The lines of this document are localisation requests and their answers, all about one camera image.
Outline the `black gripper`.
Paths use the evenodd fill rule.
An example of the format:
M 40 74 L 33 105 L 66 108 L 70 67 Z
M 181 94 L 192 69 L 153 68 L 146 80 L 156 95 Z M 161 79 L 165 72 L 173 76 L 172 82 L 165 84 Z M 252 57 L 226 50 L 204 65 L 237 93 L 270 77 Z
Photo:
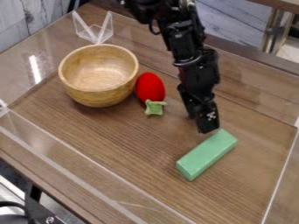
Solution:
M 206 134 L 220 127 L 213 88 L 220 83 L 218 55 L 210 48 L 172 52 L 172 65 L 178 69 L 177 91 L 188 113 L 194 119 L 197 130 Z

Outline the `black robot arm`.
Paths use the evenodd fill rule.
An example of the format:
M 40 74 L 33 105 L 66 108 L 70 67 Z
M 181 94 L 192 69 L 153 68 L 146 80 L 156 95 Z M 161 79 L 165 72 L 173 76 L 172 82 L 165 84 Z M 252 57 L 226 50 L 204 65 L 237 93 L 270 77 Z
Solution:
M 213 88 L 220 83 L 218 55 L 204 45 L 205 32 L 194 0 L 117 0 L 149 32 L 162 37 L 178 69 L 177 91 L 197 131 L 220 127 Z

